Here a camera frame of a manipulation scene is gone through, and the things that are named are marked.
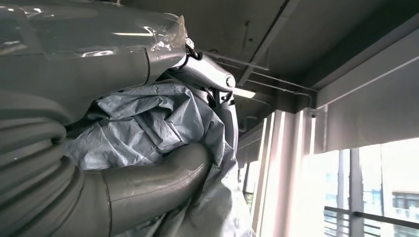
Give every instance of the window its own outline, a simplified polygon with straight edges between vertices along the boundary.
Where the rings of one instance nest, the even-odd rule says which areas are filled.
[[[419,237],[419,139],[319,156],[325,236]]]

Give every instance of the bolt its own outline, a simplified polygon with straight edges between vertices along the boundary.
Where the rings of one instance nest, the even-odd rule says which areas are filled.
[[[227,75],[225,83],[229,88],[232,88],[232,87],[236,86],[236,80],[234,79],[234,77],[232,75]]]

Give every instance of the fluorescent light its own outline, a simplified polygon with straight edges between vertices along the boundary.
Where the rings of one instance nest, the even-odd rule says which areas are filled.
[[[253,98],[254,95],[256,95],[255,92],[251,92],[251,91],[243,90],[243,89],[239,89],[239,88],[234,88],[233,89],[233,94],[238,95],[238,96],[242,96],[242,97],[246,97],[246,98]]]

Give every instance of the metal arm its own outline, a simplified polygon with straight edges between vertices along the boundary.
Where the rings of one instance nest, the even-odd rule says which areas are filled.
[[[195,86],[204,88],[211,94],[209,105],[225,125],[225,140],[237,151],[239,127],[237,123],[236,106],[233,89],[236,86],[234,76],[224,70],[205,54],[197,53],[195,45],[189,38],[186,39],[189,50],[186,62],[174,71],[179,79]]]

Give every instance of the ceiling beam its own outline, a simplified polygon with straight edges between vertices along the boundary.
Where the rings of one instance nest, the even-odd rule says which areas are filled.
[[[288,21],[288,18],[294,12],[299,2],[300,0],[285,0],[284,4],[282,4],[281,8],[279,9],[279,12],[276,15],[274,21],[272,22],[271,26],[269,27],[268,31],[263,37],[262,42],[260,43],[257,50],[254,52],[250,60],[251,64],[256,64],[263,58],[264,54],[275,39],[276,35],[281,31],[285,23]],[[237,82],[237,85],[243,86],[245,84],[246,80],[252,74],[253,68],[254,66],[246,66],[239,81]]]

